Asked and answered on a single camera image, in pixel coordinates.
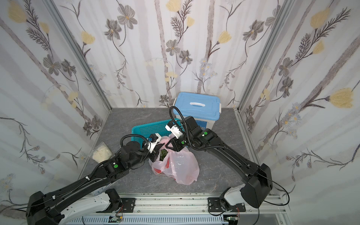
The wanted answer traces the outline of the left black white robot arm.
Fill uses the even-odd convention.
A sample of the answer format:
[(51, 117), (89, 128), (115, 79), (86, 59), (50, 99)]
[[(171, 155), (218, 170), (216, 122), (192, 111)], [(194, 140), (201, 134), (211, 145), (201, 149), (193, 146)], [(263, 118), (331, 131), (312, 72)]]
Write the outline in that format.
[(38, 191), (30, 196), (26, 207), (29, 225), (63, 225), (89, 213), (113, 213), (123, 210), (126, 203), (113, 188), (90, 197), (89, 194), (111, 185), (129, 174), (131, 169), (147, 159), (155, 161), (164, 146), (157, 133), (149, 138), (140, 136), (142, 143), (130, 141), (109, 159), (101, 161), (93, 171), (70, 185), (44, 194)]

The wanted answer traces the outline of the teal plastic basket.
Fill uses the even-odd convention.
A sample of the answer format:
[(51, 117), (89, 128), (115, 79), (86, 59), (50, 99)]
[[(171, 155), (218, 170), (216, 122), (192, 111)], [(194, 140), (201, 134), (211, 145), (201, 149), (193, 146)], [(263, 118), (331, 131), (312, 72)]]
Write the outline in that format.
[(172, 120), (164, 120), (158, 122), (147, 123), (143, 125), (138, 125), (132, 128), (131, 134), (142, 135), (145, 138), (150, 137), (151, 134), (159, 133), (160, 136), (166, 137), (171, 134), (170, 131), (167, 131), (166, 125), (172, 122)]

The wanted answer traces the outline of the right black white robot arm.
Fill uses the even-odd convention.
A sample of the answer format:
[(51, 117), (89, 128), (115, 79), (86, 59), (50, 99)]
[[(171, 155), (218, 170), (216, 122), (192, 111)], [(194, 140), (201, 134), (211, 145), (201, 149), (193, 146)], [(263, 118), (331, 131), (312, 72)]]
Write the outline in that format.
[(260, 208), (273, 188), (270, 168), (266, 164), (258, 165), (243, 157), (223, 142), (214, 131), (209, 128), (202, 129), (192, 116), (184, 117), (177, 107), (170, 107), (169, 115), (172, 121), (167, 130), (174, 135), (171, 145), (175, 151), (180, 152), (189, 147), (198, 152), (208, 152), (241, 177), (241, 186), (229, 187), (220, 195), (222, 209), (230, 211), (241, 203)]

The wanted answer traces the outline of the pink plastic bag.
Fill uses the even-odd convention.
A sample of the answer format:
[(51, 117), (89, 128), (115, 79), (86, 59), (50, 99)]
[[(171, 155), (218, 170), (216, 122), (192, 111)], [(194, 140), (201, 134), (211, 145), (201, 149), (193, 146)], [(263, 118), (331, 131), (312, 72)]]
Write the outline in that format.
[(198, 161), (187, 147), (180, 152), (167, 149), (165, 145), (172, 137), (172, 135), (162, 137), (159, 142), (163, 145), (160, 150), (166, 149), (168, 151), (164, 161), (160, 161), (158, 156), (158, 159), (155, 162), (149, 160), (149, 164), (154, 174), (164, 174), (173, 178), (179, 184), (190, 185), (197, 181), (199, 176), (200, 169)]

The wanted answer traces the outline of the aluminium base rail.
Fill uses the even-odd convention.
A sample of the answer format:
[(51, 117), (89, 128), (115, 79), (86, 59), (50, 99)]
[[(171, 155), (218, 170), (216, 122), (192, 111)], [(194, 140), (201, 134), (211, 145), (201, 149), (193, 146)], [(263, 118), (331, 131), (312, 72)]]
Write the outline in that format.
[(289, 225), (279, 196), (268, 196), (260, 208), (245, 202), (230, 211), (220, 207), (219, 193), (120, 194), (118, 213), (92, 213), (71, 225)]

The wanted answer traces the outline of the white storage box blue lid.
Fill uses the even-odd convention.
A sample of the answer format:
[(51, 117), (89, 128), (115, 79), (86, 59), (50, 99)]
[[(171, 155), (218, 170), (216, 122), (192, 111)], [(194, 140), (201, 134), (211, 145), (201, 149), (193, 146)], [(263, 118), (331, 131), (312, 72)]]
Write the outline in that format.
[(183, 117), (192, 116), (202, 129), (212, 129), (221, 115), (220, 98), (217, 96), (181, 92), (174, 100)]

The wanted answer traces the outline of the white cotton packet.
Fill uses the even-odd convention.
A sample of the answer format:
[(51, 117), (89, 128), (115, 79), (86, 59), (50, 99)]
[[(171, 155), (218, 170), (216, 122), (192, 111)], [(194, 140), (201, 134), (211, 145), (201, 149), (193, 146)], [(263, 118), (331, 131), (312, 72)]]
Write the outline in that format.
[(113, 153), (108, 148), (108, 146), (102, 142), (100, 143), (91, 154), (91, 158), (96, 161), (97, 163), (101, 163), (105, 160), (110, 159), (113, 156)]

